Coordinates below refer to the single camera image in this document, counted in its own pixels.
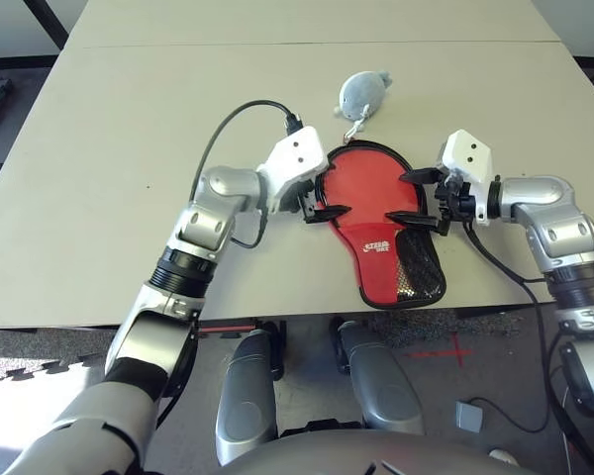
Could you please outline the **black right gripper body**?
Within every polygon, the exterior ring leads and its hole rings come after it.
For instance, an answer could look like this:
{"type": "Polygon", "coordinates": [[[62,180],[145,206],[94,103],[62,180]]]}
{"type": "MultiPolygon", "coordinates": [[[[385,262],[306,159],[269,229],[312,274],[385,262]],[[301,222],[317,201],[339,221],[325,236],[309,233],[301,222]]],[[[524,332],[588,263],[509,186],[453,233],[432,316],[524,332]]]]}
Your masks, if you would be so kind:
{"type": "Polygon", "coordinates": [[[438,184],[438,233],[446,236],[452,223],[470,225],[475,218],[475,197],[470,194],[471,184],[459,175],[449,175],[438,184]]]}

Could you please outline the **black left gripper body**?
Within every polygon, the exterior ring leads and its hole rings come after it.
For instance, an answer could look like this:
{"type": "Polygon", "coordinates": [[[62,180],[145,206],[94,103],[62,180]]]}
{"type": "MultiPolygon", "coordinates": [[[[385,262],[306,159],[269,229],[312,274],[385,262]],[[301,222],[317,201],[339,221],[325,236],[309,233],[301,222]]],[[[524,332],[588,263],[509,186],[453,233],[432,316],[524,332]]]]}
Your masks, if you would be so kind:
{"type": "Polygon", "coordinates": [[[298,181],[289,187],[289,212],[301,212],[306,223],[320,223],[317,208],[315,182],[312,179],[298,181]]]}

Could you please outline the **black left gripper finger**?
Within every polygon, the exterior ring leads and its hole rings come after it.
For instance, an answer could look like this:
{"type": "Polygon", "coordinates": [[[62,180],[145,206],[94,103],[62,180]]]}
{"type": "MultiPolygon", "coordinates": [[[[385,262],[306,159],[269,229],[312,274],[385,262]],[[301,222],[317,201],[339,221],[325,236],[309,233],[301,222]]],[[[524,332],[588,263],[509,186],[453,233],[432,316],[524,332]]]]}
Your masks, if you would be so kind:
{"type": "Polygon", "coordinates": [[[330,205],[325,206],[322,209],[307,209],[307,223],[308,224],[319,224],[329,221],[333,221],[343,214],[349,212],[351,207],[345,205],[330,205]]]}

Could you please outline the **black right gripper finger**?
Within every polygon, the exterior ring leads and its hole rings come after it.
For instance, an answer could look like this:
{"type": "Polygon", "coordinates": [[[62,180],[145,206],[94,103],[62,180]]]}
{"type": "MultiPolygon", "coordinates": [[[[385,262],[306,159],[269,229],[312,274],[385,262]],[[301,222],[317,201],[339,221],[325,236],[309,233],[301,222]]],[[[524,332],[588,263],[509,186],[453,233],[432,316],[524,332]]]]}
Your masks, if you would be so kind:
{"type": "Polygon", "coordinates": [[[440,220],[437,217],[416,212],[388,212],[386,218],[406,228],[437,229],[440,225],[440,220]]]}
{"type": "Polygon", "coordinates": [[[412,184],[435,184],[439,183],[444,174],[437,168],[426,167],[412,169],[399,176],[399,180],[412,184]]]}

